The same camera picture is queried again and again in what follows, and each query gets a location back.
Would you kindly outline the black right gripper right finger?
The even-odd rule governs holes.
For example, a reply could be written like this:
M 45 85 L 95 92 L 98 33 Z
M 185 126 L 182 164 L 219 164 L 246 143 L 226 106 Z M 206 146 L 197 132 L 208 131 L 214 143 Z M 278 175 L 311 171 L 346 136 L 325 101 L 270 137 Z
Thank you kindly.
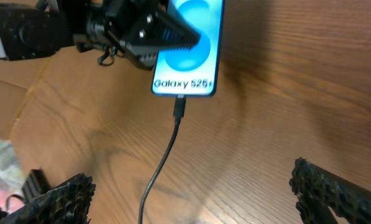
M 371 223 L 371 191 L 343 179 L 309 161 L 294 162 L 289 185 L 298 201 L 303 223 Z

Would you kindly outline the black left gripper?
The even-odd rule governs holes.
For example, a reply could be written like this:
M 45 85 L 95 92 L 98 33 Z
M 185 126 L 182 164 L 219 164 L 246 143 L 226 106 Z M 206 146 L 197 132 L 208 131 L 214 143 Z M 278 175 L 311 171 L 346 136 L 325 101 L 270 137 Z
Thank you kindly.
M 200 34 L 185 20 L 166 14 L 167 1 L 74 1 L 73 41 L 83 53 L 99 50 L 101 66 L 115 57 L 152 70 L 162 50 L 189 50 Z

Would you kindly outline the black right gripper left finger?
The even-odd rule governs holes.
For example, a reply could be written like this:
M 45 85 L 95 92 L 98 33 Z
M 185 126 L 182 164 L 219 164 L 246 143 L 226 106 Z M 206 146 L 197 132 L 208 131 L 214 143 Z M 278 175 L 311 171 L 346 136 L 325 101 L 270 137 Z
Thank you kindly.
M 87 224 L 95 194 L 93 179 L 77 174 L 0 219 L 0 224 Z

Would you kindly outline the blue Galaxy S25+ smartphone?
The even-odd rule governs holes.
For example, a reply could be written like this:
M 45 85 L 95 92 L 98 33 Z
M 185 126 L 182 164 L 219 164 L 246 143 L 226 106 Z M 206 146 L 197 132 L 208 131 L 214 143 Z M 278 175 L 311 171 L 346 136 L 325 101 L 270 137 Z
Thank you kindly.
M 157 96 L 213 96 L 217 88 L 224 0 L 171 0 L 167 13 L 199 34 L 191 49 L 159 52 L 151 91 Z

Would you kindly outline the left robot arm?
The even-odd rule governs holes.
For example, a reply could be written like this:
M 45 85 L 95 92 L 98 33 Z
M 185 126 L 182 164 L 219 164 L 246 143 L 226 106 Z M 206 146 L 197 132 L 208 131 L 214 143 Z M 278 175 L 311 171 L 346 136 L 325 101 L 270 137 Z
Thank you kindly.
M 38 1 L 35 6 L 0 3 L 0 60 L 51 57 L 65 47 L 100 50 L 152 70 L 162 50 L 189 50 L 200 34 L 166 10 L 168 1 Z

